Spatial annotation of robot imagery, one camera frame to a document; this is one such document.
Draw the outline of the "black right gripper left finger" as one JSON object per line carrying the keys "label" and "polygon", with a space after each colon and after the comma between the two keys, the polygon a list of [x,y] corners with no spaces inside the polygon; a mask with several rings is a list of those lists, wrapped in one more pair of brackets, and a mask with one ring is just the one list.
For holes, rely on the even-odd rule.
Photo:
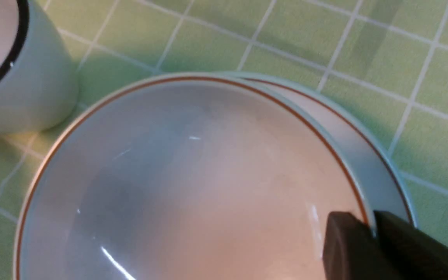
{"label": "black right gripper left finger", "polygon": [[349,212],[330,212],[322,264],[327,280],[398,280],[369,228]]}

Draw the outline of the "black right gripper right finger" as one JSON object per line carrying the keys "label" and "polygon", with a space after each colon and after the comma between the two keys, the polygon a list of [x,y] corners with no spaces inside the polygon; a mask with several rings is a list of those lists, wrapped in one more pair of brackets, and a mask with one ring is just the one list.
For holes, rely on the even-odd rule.
{"label": "black right gripper right finger", "polygon": [[448,280],[448,247],[388,211],[375,211],[381,250],[404,280]]}

